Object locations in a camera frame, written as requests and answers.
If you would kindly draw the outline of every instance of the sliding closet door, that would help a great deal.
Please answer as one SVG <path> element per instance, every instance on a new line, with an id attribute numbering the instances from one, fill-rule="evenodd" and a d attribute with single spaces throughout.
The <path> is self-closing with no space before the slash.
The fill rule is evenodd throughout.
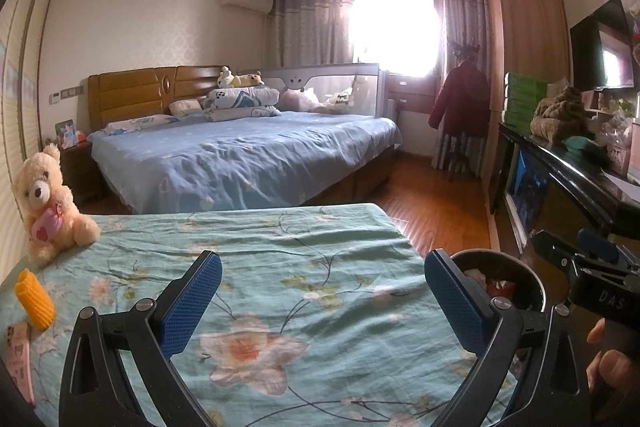
<path id="1" fill-rule="evenodd" d="M 33 0 L 33 9 L 24 38 L 22 54 L 22 99 L 19 109 L 22 114 L 24 152 L 29 158 L 40 150 L 40 126 L 38 124 L 38 67 L 40 65 L 40 42 L 47 15 L 49 0 Z"/>
<path id="2" fill-rule="evenodd" d="M 7 0 L 0 10 L 0 281 L 27 251 L 28 236 L 11 183 L 27 150 L 38 150 L 37 62 L 45 17 L 40 11 L 44 6 L 46 12 L 48 3 Z M 32 23 L 37 38 L 30 36 Z"/>

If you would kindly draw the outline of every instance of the wooden headboard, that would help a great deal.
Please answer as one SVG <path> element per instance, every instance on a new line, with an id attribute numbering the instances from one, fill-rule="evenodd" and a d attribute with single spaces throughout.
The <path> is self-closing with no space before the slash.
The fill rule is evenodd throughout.
<path id="1" fill-rule="evenodd" d="M 172 66 L 92 74 L 88 79 L 91 132 L 108 123 L 169 112 L 175 100 L 200 98 L 218 87 L 222 66 Z"/>

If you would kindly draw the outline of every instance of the television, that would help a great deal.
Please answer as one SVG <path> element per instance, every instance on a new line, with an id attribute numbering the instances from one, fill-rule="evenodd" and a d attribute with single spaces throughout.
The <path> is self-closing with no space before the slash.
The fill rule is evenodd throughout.
<path id="1" fill-rule="evenodd" d="M 581 91 L 634 87 L 631 33 L 621 0 L 609 0 L 571 28 L 574 86 Z"/>

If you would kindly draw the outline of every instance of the wardrobe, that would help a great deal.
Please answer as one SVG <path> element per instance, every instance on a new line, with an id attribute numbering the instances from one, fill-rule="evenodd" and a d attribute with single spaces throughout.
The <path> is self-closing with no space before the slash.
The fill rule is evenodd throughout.
<path id="1" fill-rule="evenodd" d="M 498 124 L 504 108 L 504 76 L 521 73 L 553 83 L 570 78 L 570 51 L 562 0 L 489 0 L 493 41 L 490 123 L 482 185 L 489 183 L 495 165 Z"/>
<path id="2" fill-rule="evenodd" d="M 49 0 L 7 0 L 0 9 L 0 281 L 27 251 L 11 183 L 41 146 L 38 69 L 48 6 Z"/>

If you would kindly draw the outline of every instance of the red coat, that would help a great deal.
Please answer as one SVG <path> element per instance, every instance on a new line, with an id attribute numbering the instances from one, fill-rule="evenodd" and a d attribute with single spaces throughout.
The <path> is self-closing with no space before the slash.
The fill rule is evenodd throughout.
<path id="1" fill-rule="evenodd" d="M 489 127 L 489 84 L 475 64 L 465 60 L 449 71 L 433 106 L 429 126 L 451 136 L 486 136 Z"/>

